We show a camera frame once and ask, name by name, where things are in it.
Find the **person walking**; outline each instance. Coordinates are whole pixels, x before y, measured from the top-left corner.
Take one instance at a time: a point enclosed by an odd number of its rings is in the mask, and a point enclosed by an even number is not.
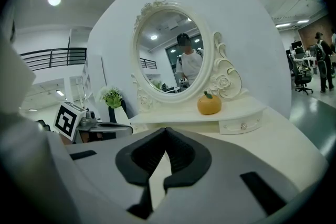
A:
[[[317,39],[315,54],[320,70],[321,93],[325,93],[327,80],[329,84],[329,90],[332,91],[334,89],[331,78],[331,61],[329,58],[329,55],[334,54],[334,52],[331,50],[329,45],[322,39],[322,36],[323,34],[320,32],[317,32],[315,35],[315,39]]]

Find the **flower vase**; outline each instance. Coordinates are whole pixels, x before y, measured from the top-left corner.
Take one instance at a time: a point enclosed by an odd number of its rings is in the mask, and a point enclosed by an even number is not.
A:
[[[114,109],[114,116],[117,123],[131,125],[130,120],[128,119],[124,109],[121,106]]]

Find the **brick wall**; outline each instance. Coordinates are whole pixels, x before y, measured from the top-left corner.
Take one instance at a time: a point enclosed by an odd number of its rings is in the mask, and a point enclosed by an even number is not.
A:
[[[316,32],[323,33],[322,39],[331,45],[331,36],[333,27],[329,15],[326,15],[317,21],[307,25],[299,30],[299,34],[303,43],[303,46],[307,49],[310,45],[316,44],[315,34]]]

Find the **pumpkin stem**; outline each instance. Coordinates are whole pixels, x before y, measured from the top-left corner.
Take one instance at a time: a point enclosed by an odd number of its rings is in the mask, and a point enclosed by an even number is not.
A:
[[[207,91],[204,91],[204,94],[208,99],[212,99],[212,95],[207,93]]]

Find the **office chair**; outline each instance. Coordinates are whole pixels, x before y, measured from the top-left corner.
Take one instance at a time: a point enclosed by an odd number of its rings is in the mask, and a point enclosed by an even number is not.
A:
[[[306,88],[307,83],[311,82],[311,76],[304,74],[304,73],[300,73],[293,59],[288,57],[288,55],[287,55],[287,60],[288,60],[289,69],[293,71],[294,76],[295,76],[295,80],[294,80],[296,84],[295,91],[297,90],[299,90],[299,92],[303,91],[307,95],[308,95],[307,91],[311,91],[311,93],[313,93],[314,91],[312,89]]]

